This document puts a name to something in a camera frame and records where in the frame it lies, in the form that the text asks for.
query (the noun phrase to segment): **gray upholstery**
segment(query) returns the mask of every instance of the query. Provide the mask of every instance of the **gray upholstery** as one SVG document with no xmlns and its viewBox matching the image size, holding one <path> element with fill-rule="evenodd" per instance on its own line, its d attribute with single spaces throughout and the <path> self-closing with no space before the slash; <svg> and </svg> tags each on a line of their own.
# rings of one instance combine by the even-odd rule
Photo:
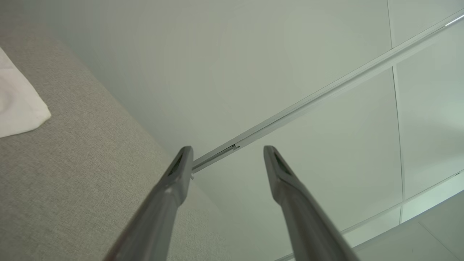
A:
<svg viewBox="0 0 464 261">
<path fill-rule="evenodd" d="M 17 1 L 0 1 L 0 46 L 52 114 L 0 139 L 0 260 L 100 260 L 171 157 Z M 169 259 L 228 259 L 219 219 L 192 183 Z"/>
</svg>

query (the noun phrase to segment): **white wall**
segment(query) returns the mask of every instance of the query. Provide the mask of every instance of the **white wall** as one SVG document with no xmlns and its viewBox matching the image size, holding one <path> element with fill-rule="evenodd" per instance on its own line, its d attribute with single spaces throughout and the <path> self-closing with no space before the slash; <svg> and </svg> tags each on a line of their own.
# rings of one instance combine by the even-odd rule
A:
<svg viewBox="0 0 464 261">
<path fill-rule="evenodd" d="M 361 261 L 464 260 L 464 191 L 357 246 Z"/>
</svg>

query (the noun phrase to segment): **white cloth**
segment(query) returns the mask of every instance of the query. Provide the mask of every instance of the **white cloth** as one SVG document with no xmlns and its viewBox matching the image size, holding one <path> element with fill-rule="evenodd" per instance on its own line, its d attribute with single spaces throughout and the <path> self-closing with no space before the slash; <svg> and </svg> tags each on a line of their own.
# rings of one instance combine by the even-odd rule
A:
<svg viewBox="0 0 464 261">
<path fill-rule="evenodd" d="M 34 87 L 0 48 L 0 138 L 34 130 L 50 116 Z"/>
</svg>

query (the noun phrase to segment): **gray fabric surface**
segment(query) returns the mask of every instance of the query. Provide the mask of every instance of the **gray fabric surface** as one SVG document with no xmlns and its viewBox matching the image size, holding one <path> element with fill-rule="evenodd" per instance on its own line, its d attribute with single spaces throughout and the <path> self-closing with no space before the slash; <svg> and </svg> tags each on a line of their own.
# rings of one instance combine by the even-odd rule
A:
<svg viewBox="0 0 464 261">
<path fill-rule="evenodd" d="M 171 157 L 17 1 L 0 1 L 0 46 L 52 114 L 0 139 L 0 260 L 100 260 Z M 229 259 L 220 230 L 191 183 L 169 260 Z"/>
</svg>

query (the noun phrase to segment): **beige textured fabric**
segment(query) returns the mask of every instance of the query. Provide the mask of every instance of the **beige textured fabric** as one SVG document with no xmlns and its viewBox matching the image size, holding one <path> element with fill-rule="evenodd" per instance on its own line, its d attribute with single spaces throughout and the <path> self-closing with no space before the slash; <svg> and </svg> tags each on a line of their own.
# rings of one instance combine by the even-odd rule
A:
<svg viewBox="0 0 464 261">
<path fill-rule="evenodd" d="M 0 1 L 0 46 L 47 103 L 0 139 L 0 260 L 100 260 L 171 157 L 70 51 Z M 228 260 L 220 213 L 191 183 L 169 260 Z"/>
</svg>

